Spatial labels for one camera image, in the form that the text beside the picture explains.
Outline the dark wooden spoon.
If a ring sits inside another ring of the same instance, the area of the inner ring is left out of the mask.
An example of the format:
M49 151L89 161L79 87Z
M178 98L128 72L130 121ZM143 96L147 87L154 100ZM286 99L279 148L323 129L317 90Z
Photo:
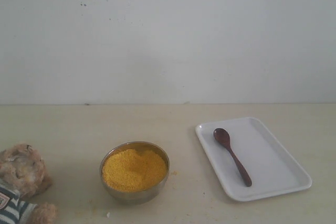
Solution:
M213 137L221 146L223 146L230 153L245 186L251 187L252 181L251 181L251 178L248 172L246 171L245 167L240 162L240 160L237 158L237 156L235 155L234 151L231 148L229 133L223 128L216 128L213 131Z

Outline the teddy bear striped sweater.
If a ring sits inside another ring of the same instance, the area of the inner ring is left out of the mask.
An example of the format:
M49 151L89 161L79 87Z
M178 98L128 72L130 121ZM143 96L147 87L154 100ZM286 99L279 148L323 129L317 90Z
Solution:
M30 202L52 184L45 161L30 145L1 151L1 223L55 223L54 204Z

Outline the steel bowl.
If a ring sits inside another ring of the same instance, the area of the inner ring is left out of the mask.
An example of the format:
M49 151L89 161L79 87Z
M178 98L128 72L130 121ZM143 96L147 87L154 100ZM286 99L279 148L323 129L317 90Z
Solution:
M109 187L103 181L103 178L102 178L103 164L111 154L115 154L119 151L126 150L127 148L135 148L138 151L143 151L145 149L149 149L149 150L153 150L153 151L157 152L164 159L164 161L166 163L166 166L167 166L167 174L164 177L164 179L161 182L159 182L157 185L155 185L155 186L153 186L149 189L146 189L144 191L135 192L135 193L125 193L125 192L117 191L117 190ZM130 204L130 205L143 204L143 203L148 202L148 201L152 200L153 198L155 198L162 191L162 189L163 189L163 187L164 187L164 185L165 185L165 183L168 179L169 171L170 171L170 160L169 160L169 157L168 157L167 153L165 152L165 150L162 149L161 147L159 147L158 145L155 145L155 144L150 143L150 142L144 142L144 141L128 142L128 143L124 143L124 144L121 144L121 145L113 148L102 159L102 161L100 163L100 167L99 167L100 180L102 182L102 185L103 185L104 189L108 192L108 194L110 196L112 196L112 198L114 198L115 200L120 201L120 202L125 203L125 204Z

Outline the yellow millet grains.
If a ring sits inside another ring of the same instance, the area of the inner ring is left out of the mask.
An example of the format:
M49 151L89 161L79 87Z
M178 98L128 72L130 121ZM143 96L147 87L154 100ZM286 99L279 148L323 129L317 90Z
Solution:
M167 174L164 159L155 151L127 148L111 154L103 164L103 181L111 188L135 193L161 182Z

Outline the white rectangular tray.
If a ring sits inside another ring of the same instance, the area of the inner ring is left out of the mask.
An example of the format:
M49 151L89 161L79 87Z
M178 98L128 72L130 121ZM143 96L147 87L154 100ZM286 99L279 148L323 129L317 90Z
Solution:
M230 144L251 177L245 186L230 153L213 136L225 129ZM196 135L224 190L235 201L253 201L309 189L312 179L257 118L245 117L199 124Z

